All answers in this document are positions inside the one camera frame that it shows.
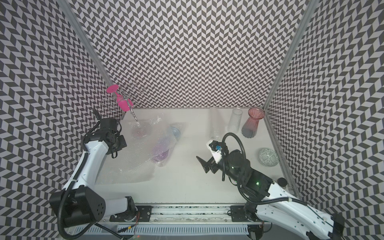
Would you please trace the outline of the pink vase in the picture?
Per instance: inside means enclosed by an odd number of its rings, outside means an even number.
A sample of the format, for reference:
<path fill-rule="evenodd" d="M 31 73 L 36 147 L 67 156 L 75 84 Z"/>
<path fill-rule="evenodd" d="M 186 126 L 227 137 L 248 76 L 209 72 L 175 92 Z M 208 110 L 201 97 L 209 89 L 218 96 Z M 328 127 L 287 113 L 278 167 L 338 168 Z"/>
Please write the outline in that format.
<path fill-rule="evenodd" d="M 253 138 L 256 136 L 259 122 L 265 117 L 263 109 L 253 107 L 248 110 L 249 118 L 242 127 L 242 134 L 246 138 Z"/>

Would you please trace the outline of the clear glass vase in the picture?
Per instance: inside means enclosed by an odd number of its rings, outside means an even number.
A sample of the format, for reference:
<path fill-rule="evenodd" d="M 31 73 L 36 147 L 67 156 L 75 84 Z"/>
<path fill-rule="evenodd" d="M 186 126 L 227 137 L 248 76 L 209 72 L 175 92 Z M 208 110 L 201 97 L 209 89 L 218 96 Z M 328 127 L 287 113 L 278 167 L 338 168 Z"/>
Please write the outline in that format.
<path fill-rule="evenodd" d="M 240 129 L 243 111 L 240 108 L 234 108 L 227 126 L 227 131 L 236 134 Z"/>

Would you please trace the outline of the clear bubble wrap sheet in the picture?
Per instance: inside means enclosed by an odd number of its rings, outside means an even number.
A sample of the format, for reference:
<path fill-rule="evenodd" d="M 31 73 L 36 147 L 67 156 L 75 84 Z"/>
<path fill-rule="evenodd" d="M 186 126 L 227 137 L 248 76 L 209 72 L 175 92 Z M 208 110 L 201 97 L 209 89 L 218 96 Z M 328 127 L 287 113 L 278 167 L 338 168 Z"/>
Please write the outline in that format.
<path fill-rule="evenodd" d="M 143 146 L 129 145 L 116 158 L 105 157 L 99 170 L 97 185 L 133 184 L 151 180 L 155 173 L 151 154 Z"/>

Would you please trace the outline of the blue purple vase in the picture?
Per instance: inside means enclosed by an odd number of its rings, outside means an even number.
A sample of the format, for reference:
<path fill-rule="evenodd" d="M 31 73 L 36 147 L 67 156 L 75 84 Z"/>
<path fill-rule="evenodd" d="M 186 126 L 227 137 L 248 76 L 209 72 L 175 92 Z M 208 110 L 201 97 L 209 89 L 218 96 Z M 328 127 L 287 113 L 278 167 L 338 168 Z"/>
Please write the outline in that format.
<path fill-rule="evenodd" d="M 151 160 L 158 166 L 164 167 L 183 133 L 183 126 L 180 123 L 171 124 L 165 134 L 157 141 L 152 148 Z"/>

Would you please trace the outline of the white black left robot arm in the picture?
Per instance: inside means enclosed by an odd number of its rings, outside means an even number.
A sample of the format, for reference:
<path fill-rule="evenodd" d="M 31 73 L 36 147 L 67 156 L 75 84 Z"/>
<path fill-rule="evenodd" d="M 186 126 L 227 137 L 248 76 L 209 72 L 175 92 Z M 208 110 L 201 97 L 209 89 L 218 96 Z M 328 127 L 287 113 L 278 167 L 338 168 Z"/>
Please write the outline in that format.
<path fill-rule="evenodd" d="M 63 189 L 52 193 L 49 203 L 58 219 L 58 231 L 65 240 L 75 240 L 92 226 L 97 226 L 119 239 L 123 236 L 100 224 L 104 217 L 116 217 L 137 225 L 140 213 L 132 197 L 105 200 L 95 190 L 103 160 L 127 146 L 121 135 L 121 124 L 111 118 L 99 119 L 81 140 L 82 155 Z"/>

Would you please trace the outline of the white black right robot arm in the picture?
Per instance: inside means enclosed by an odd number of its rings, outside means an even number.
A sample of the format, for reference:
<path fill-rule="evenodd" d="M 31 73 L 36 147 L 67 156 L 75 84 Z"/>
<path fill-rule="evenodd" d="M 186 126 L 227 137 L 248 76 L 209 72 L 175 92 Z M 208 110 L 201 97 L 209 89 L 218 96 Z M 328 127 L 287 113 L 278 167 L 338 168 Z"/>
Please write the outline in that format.
<path fill-rule="evenodd" d="M 232 151 L 216 162 L 197 158 L 204 171 L 221 171 L 236 182 L 240 195 L 246 200 L 241 212 L 248 221 L 269 222 L 305 240 L 343 240 L 345 218 L 327 214 L 296 198 L 270 177 L 251 168 L 241 151 Z"/>

